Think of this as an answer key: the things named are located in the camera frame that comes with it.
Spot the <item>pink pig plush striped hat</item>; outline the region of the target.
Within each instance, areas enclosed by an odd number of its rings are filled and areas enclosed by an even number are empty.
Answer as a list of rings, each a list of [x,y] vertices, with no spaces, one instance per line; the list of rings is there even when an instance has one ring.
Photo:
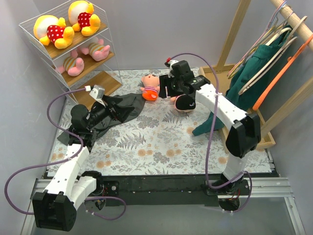
[[[78,76],[84,69],[84,61],[78,57],[76,49],[62,55],[55,61],[55,71],[60,74],[66,72],[69,76]]]

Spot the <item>pink frog plush striped shirt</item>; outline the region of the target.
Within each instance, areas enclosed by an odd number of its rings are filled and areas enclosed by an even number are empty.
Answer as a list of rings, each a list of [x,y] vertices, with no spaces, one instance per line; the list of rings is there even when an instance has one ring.
[[[78,47],[79,51],[84,55],[90,55],[95,61],[106,59],[110,53],[111,46],[104,45],[103,39],[94,37]]]

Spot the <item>yellow bear plush polka shirt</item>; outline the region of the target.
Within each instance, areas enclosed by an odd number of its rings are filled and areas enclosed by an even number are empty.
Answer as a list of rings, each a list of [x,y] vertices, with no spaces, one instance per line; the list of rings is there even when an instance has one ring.
[[[93,4],[85,0],[77,0],[68,8],[68,20],[75,32],[89,37],[95,34],[101,25],[100,18],[94,14]]]

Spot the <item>orange bear plush polka shirt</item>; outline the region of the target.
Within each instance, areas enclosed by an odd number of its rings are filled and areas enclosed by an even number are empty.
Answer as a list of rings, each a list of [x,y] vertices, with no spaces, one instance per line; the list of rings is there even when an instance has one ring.
[[[64,18],[57,18],[53,15],[42,15],[34,24],[34,36],[43,44],[48,46],[52,43],[57,49],[69,47],[74,39],[74,30],[66,26]]]

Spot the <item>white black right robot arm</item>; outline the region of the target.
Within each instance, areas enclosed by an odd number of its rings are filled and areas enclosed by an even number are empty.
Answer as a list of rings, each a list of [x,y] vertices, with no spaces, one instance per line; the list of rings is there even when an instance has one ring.
[[[187,61],[167,59],[165,66],[167,75],[159,78],[159,97],[182,99],[184,109],[194,109],[196,102],[209,108],[228,129],[225,144],[229,151],[229,159],[220,180],[211,188],[226,194],[234,194],[241,184],[247,153],[255,150],[261,140],[260,118],[257,114],[249,114],[232,104],[203,75],[194,76]]]

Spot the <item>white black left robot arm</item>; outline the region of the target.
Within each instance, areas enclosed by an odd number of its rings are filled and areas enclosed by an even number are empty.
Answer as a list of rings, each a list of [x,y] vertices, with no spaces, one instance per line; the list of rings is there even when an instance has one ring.
[[[97,98],[92,109],[83,104],[71,109],[71,135],[67,146],[67,156],[57,173],[43,192],[36,192],[32,205],[38,228],[70,231],[75,223],[77,210],[88,200],[100,201],[101,204],[111,196],[106,196],[101,173],[86,171],[78,176],[83,162],[89,157],[97,133],[94,126],[106,117],[125,122],[133,106],[122,106],[120,97],[102,96]]]

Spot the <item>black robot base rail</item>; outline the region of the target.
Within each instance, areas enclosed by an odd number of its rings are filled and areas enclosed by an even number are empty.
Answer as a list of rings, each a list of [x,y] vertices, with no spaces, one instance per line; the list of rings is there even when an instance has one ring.
[[[205,184],[204,175],[146,175],[79,177],[69,195],[69,200],[79,207],[87,199],[93,208],[121,205],[205,205],[235,211],[246,199],[290,197],[293,195],[287,178],[260,174],[245,175],[231,187],[211,189]]]

